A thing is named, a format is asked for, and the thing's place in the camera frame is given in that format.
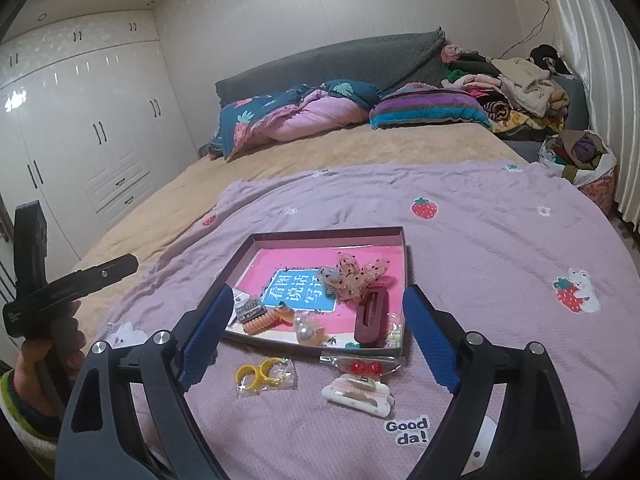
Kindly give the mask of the person's left hand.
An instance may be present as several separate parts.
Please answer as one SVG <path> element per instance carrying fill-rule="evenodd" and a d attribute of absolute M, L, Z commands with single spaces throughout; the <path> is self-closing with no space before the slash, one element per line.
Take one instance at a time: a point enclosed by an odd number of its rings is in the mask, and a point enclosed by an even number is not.
<path fill-rule="evenodd" d="M 84 364 L 85 355 L 82 348 L 86 343 L 85 334 L 81 330 L 76 330 L 74 351 L 70 352 L 65 364 L 66 375 L 70 382 L 75 381 Z M 25 340 L 17 357 L 12 379 L 17 396 L 43 416 L 55 416 L 56 411 L 40 385 L 36 365 L 44 361 L 51 347 L 52 341 L 49 339 Z"/>

